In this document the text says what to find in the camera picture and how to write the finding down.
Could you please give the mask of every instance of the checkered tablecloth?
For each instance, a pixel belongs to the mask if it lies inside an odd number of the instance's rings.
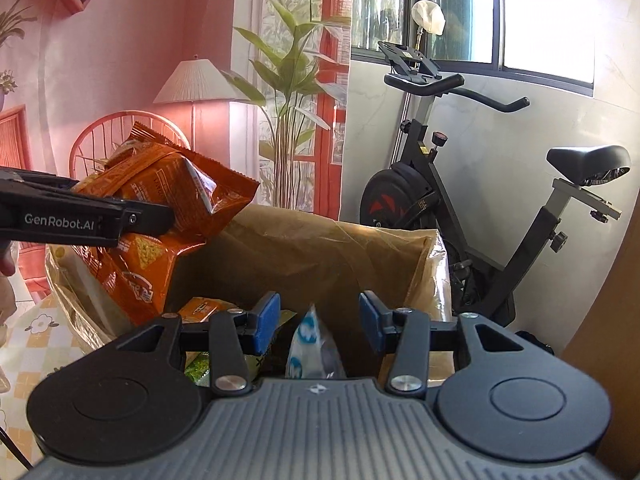
[[[0,367],[11,389],[0,394],[0,426],[31,463],[42,454],[26,420],[27,398],[36,384],[82,357],[65,313],[49,296],[8,322],[7,342],[0,348]],[[0,444],[0,478],[14,480],[24,467]]]

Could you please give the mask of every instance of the white and blue package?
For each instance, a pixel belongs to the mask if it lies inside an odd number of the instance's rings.
[[[287,378],[343,379],[345,376],[334,339],[312,305],[293,335]]]

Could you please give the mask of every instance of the triangular chip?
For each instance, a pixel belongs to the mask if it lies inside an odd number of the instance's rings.
[[[164,253],[164,247],[142,236],[136,237],[140,268],[146,269]]]

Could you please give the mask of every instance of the ribbed gray surface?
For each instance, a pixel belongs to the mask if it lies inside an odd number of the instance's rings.
[[[546,467],[482,458],[445,435],[420,402],[387,396],[372,380],[267,380],[249,397],[212,403],[185,441],[153,459],[89,468],[47,458],[24,478],[612,479],[587,456]]]

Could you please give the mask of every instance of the green plant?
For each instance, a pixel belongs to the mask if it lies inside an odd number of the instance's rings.
[[[316,81],[319,59],[329,59],[316,49],[319,31],[324,27],[335,34],[335,23],[323,23],[317,17],[320,0],[268,0],[280,20],[279,45],[267,44],[250,30],[235,27],[258,54],[250,60],[263,92],[242,76],[227,72],[227,80],[260,107],[269,129],[269,139],[260,140],[258,152],[273,163],[273,176],[261,171],[261,180],[271,205],[295,208],[300,187],[306,185],[296,153],[313,138],[316,126],[330,126],[312,111],[313,96],[334,94],[332,85]]]
[[[24,30],[18,25],[23,22],[35,22],[37,18],[30,16],[25,18],[22,13],[25,10],[31,8],[31,6],[24,7],[20,10],[15,10],[21,0],[16,0],[9,10],[0,12],[0,46],[4,44],[12,36],[18,36],[21,40],[24,39]]]
[[[2,93],[7,95],[9,92],[15,92],[18,85],[15,83],[14,73],[11,70],[0,72],[0,89]]]

